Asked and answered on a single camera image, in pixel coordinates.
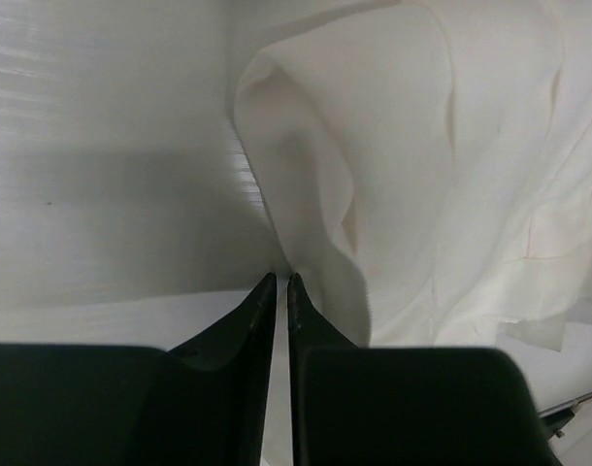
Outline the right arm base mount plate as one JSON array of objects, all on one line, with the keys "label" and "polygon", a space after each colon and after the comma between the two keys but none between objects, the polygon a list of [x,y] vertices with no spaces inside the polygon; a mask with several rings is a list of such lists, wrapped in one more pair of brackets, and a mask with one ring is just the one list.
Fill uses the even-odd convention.
[{"label": "right arm base mount plate", "polygon": [[576,413],[574,409],[566,408],[558,412],[553,412],[548,416],[543,416],[542,421],[546,429],[548,438],[557,437],[561,438],[563,428],[575,418]]}]

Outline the white pleated skirt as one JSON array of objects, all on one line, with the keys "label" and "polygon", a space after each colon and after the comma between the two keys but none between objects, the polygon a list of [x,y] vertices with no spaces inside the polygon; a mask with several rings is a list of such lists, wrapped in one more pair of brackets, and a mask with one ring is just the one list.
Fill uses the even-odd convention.
[{"label": "white pleated skirt", "polygon": [[592,304],[592,1],[292,1],[243,34],[236,131],[333,324],[560,348]]}]

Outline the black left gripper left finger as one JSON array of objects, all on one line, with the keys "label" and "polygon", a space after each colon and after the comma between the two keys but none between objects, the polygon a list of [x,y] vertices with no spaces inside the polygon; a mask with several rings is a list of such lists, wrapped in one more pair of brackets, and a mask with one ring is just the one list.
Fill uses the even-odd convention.
[{"label": "black left gripper left finger", "polygon": [[0,465],[257,465],[276,324],[266,275],[171,350],[0,344]]}]

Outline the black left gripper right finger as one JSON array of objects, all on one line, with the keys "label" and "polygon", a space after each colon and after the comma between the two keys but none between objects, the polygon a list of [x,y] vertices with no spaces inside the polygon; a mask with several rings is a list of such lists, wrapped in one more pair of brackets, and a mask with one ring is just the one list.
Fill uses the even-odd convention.
[{"label": "black left gripper right finger", "polygon": [[360,348],[287,288],[298,465],[553,465],[520,370],[490,348]]}]

